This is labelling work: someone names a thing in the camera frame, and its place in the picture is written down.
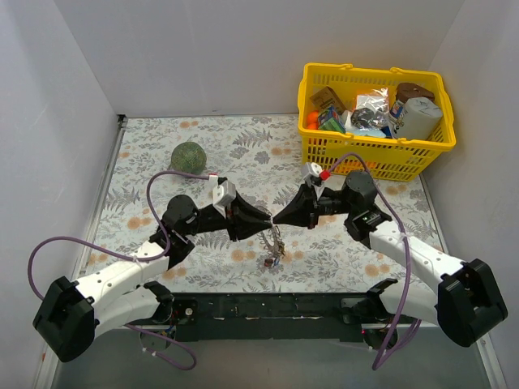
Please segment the metal ring disc key organizer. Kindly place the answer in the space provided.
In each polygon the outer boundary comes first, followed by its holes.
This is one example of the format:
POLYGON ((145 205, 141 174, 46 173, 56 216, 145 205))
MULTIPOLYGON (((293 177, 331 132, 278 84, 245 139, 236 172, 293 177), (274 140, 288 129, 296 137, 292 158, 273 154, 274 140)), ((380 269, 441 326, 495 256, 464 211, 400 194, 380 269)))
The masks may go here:
POLYGON ((263 248, 268 252, 267 259, 279 259, 285 257, 285 243, 281 239, 281 232, 277 225, 271 223, 269 230, 259 233, 263 248))

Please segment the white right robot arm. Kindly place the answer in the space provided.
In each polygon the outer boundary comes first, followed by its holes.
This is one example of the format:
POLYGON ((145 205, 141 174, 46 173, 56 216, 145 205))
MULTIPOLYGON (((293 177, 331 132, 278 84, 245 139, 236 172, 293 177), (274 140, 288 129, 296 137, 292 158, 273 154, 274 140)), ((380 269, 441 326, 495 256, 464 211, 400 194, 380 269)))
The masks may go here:
POLYGON ((375 203, 377 187, 366 171, 349 173, 340 190, 324 186, 329 173, 309 173, 294 199, 274 224, 313 229, 322 216, 345 214, 347 233, 365 247, 411 271, 427 290, 386 279, 350 306, 350 313, 385 322, 405 296, 403 315, 439 326, 455 344, 469 347, 508 317, 508 309, 491 268, 482 260, 470 262, 442 253, 401 231, 396 219, 375 203))

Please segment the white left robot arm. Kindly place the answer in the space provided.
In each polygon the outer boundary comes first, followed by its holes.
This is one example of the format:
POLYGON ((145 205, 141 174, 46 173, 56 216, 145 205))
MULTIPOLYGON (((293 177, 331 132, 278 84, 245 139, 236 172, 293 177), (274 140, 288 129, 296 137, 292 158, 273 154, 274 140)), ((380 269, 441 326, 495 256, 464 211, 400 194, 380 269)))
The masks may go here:
POLYGON ((84 353, 100 335, 141 319, 166 323, 173 294, 153 278, 180 264, 194 249, 198 233, 226 231, 232 242, 270 229, 267 212, 236 191, 216 187, 216 200, 202 209, 187 195, 174 196, 161 226, 128 260, 119 260, 77 280, 56 279, 33 320, 36 331, 61 362, 84 353))

